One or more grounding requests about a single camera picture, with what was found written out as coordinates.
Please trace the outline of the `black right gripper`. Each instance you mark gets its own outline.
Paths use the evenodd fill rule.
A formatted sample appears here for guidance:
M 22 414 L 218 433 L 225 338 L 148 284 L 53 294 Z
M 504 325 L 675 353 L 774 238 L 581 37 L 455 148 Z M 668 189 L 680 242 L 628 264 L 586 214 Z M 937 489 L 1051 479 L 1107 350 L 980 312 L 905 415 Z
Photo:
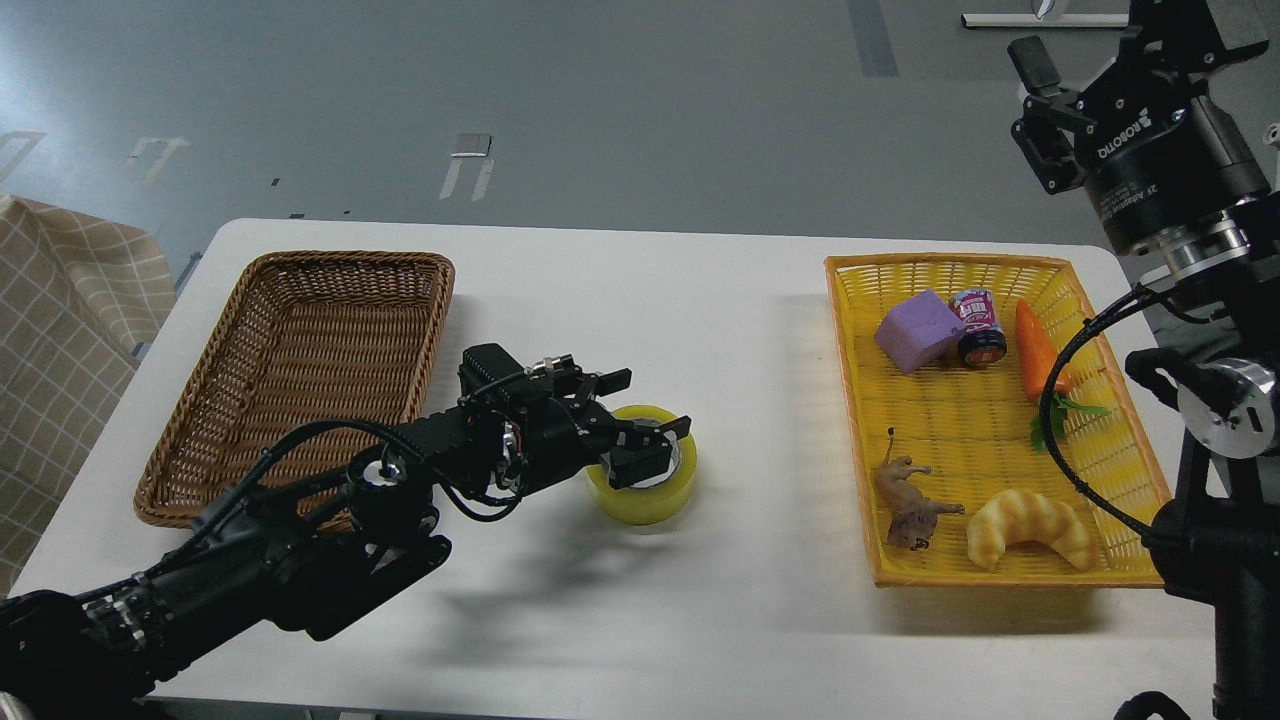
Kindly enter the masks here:
M 1207 81 L 1268 46 L 1254 1 L 1130 1 L 1117 55 L 1083 91 L 1083 113 L 1042 38 L 1015 38 L 1007 54 L 1025 97 L 1010 135 L 1046 193 L 1083 183 L 1112 249 L 1138 254 L 1169 228 L 1270 192 Z

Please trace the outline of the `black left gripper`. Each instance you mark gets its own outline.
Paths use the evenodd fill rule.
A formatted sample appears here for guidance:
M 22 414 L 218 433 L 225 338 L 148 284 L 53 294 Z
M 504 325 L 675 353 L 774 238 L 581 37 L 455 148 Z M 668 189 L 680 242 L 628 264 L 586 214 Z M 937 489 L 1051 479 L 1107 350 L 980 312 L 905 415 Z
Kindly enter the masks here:
M 687 415 L 613 416 L 602 432 L 593 429 L 591 420 L 604 414 L 595 400 L 627 389 L 631 379 L 630 368 L 598 373 L 571 366 L 559 379 L 521 377 L 500 388 L 524 434 L 521 495 L 547 489 L 599 461 L 605 486 L 617 491 L 654 489 L 692 474 Z

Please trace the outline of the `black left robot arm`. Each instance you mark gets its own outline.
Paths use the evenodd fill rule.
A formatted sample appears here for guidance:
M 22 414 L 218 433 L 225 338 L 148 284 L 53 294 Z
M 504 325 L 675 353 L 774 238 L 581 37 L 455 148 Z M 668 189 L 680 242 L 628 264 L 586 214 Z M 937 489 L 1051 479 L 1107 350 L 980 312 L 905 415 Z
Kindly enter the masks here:
M 294 428 L 151 568 L 5 600 L 3 716 L 157 719 L 156 685 L 260 623 L 333 638 L 447 561 L 436 492 L 498 521 L 589 466 L 618 492 L 692 470 L 689 416 L 602 404 L 630 369 L 525 366 L 489 343 L 463 351 L 458 377 L 457 404 L 413 421 Z

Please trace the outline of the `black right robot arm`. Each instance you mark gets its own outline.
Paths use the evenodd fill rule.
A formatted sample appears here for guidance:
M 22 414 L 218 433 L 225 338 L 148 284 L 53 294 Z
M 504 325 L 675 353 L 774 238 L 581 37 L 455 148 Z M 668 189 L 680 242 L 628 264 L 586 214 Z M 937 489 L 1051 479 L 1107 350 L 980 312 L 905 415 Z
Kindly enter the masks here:
M 1027 92 L 1011 135 L 1047 193 L 1084 188 L 1121 254 L 1156 251 L 1169 281 L 1138 283 L 1085 320 L 1050 369 L 1037 421 L 1075 489 L 1134 530 L 1169 594 L 1215 610 L 1216 719 L 1277 716 L 1277 505 L 1262 457 L 1277 455 L 1277 191 L 1210 77 L 1265 54 L 1253 1 L 1134 1 L 1114 60 L 1066 88 L 1042 40 L 1007 53 Z M 1079 477 L 1053 437 L 1048 389 L 1121 319 L 1160 305 L 1184 322 L 1212 306 L 1236 352 L 1126 356 L 1125 372 L 1185 427 L 1175 496 L 1151 521 Z

